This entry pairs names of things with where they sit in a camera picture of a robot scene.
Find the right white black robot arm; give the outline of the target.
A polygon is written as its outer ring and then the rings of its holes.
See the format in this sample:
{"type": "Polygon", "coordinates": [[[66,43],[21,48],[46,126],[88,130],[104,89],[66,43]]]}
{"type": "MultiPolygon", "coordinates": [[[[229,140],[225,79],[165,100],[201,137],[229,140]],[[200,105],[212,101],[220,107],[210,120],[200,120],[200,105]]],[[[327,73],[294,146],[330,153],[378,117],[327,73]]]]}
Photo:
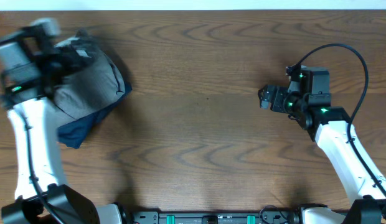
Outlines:
{"type": "Polygon", "coordinates": [[[345,109],[331,106],[328,88],[265,85],[258,97],[261,108],[288,114],[308,132],[331,162],[351,204],[345,215],[324,205],[301,207],[290,223],[386,221],[386,178],[359,141],[345,109]]]}

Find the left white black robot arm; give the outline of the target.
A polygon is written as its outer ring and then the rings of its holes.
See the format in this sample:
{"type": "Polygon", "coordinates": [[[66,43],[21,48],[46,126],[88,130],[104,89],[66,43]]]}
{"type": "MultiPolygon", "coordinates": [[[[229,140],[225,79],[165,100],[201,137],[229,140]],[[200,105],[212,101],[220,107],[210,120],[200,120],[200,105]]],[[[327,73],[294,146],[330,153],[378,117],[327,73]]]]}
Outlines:
{"type": "Polygon", "coordinates": [[[0,101],[16,140],[15,201],[4,223],[130,223],[118,203],[97,207],[72,189],[60,144],[78,148],[131,92],[115,63],[84,30],[55,43],[60,28],[41,18],[0,39],[0,101]]]}

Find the grey shorts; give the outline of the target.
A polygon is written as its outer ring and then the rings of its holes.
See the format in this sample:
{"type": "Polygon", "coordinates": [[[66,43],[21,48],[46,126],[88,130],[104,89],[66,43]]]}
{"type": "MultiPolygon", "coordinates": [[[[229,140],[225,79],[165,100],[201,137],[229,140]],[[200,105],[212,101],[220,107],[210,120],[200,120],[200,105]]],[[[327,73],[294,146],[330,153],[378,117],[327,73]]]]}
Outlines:
{"type": "Polygon", "coordinates": [[[59,126],[98,112],[131,91],[130,84],[94,40],[75,36],[55,46],[72,47],[88,60],[87,67],[65,77],[55,91],[55,118],[59,126]]]}

